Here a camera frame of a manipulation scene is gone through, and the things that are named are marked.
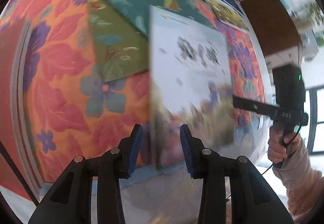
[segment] device handle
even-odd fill
[[[285,143],[284,138],[285,138],[285,136],[287,134],[293,133],[294,132],[294,129],[295,129],[295,126],[294,125],[291,125],[291,124],[285,125],[284,128],[283,128],[283,134],[282,134],[282,137],[280,139],[280,144],[282,146],[284,146],[286,149],[287,149],[287,147],[288,147],[289,144]],[[273,164],[273,167],[274,168],[277,168],[277,169],[280,169],[282,167],[283,163],[284,163],[284,160],[282,160],[279,163]]]

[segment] beige sleeve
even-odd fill
[[[308,151],[302,141],[297,151],[286,159],[285,167],[273,167],[273,173],[287,188],[288,208],[294,222],[302,222],[324,190],[322,172],[311,168]]]

